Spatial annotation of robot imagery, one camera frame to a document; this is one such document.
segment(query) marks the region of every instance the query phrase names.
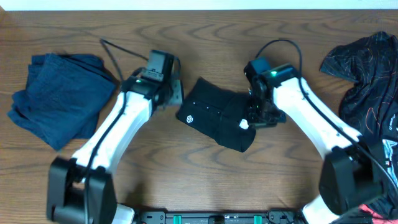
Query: black cloth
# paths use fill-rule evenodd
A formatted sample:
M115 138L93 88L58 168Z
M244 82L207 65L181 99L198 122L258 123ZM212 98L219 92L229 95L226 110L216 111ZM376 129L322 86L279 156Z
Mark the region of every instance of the black cloth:
M222 90L200 78L184 99L177 118L219 145L244 152L256 136L255 129L239 127L246 119L248 99L248 94Z
M368 139L398 141L398 40L394 35L378 32L338 46L326 56L320 70L354 82L340 104L344 122ZM388 197L369 207L384 217L398 218L394 209L398 197L391 189Z
M55 150L90 138L115 85L94 55L36 55L25 90L13 94L8 116Z

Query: blue folded garment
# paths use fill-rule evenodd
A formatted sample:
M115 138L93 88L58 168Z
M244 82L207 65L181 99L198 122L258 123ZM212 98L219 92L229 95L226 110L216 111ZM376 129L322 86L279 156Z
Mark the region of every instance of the blue folded garment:
M26 89L13 94L8 116L55 150L90 138L115 85L94 55L36 55Z

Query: wooden tabletop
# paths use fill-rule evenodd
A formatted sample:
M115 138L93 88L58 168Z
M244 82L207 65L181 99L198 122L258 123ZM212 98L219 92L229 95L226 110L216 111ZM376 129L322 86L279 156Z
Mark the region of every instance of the wooden tabletop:
M398 34L397 11L100 11L8 12L0 23L0 223L46 223L47 172L61 154L70 157L85 140L55 152L6 115L11 96L27 80L30 57L49 52L104 58L98 40L148 55L160 49L182 62L188 93L199 77L222 88L247 91L243 68L272 39L296 41L303 75L337 112L352 83L318 71L337 45L384 30ZM128 75L144 65L114 50ZM264 52L273 65L298 64L295 49L275 44ZM115 97L101 111L110 112ZM170 211L299 208L317 194L322 160L306 135L288 119L262 129L240 153L175 119L178 108L158 111L130 143L114 177L119 202Z

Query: white wall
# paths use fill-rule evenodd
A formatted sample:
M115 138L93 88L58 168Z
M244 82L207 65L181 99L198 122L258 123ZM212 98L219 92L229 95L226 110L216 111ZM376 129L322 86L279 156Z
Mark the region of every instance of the white wall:
M398 0L0 0L0 6L6 11L398 9Z

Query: red fabric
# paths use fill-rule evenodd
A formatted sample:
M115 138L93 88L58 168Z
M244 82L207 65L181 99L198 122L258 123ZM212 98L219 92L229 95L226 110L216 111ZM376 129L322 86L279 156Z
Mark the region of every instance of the red fabric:
M379 214L371 210L368 206L366 205L361 205L359 207L360 209L364 210L365 212L370 212L372 214L373 218L373 223L374 224L398 224L398 220L393 220L393 221L385 221L385 220L380 220L379 218L381 217Z

